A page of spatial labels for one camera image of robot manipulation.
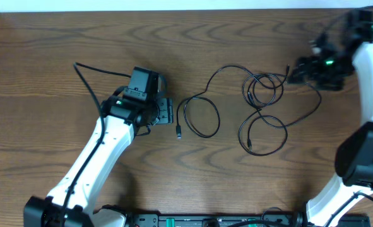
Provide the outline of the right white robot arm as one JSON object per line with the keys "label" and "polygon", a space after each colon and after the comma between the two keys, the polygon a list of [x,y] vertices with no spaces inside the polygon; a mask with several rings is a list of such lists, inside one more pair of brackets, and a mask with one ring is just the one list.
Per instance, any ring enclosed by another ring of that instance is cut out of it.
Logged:
{"label": "right white robot arm", "polygon": [[335,173],[326,186],[293,215],[292,226],[337,226],[361,199],[373,201],[373,6],[351,9],[345,21],[342,50],[328,41],[328,30],[312,41],[313,54],[300,57],[289,83],[316,82],[321,90],[339,91],[345,77],[357,75],[360,92],[360,127],[337,149]]}

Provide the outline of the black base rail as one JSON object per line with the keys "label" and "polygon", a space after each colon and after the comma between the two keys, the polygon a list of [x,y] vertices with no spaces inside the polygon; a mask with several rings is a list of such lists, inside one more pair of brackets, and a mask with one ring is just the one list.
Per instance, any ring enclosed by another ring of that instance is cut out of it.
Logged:
{"label": "black base rail", "polygon": [[125,226],[130,227],[226,227],[244,221],[249,226],[264,226],[264,222],[272,222],[287,226],[313,226],[306,221],[302,212],[284,212],[278,207],[271,207],[261,214],[162,214],[158,211],[133,210],[126,211],[119,206],[104,205],[104,209],[118,211],[125,216]]}

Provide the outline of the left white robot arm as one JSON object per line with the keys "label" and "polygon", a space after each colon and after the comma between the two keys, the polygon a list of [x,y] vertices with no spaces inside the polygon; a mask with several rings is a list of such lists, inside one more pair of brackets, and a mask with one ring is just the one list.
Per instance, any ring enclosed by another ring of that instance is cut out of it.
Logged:
{"label": "left white robot arm", "polygon": [[95,210],[98,195],[140,128],[173,122],[167,82],[155,71],[135,67],[127,86],[96,102],[99,119],[86,146],[46,198],[31,197],[24,207],[25,226],[125,226],[127,216],[114,207]]}

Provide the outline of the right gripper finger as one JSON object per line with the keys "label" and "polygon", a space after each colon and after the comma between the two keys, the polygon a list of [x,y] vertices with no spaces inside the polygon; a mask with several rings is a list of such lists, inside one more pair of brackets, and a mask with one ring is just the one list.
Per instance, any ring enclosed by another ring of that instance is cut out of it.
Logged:
{"label": "right gripper finger", "polygon": [[299,57],[296,61],[295,71],[309,71],[312,67],[312,57]]}
{"label": "right gripper finger", "polygon": [[287,78],[289,84],[304,84],[306,82],[306,73],[303,71],[293,71]]}

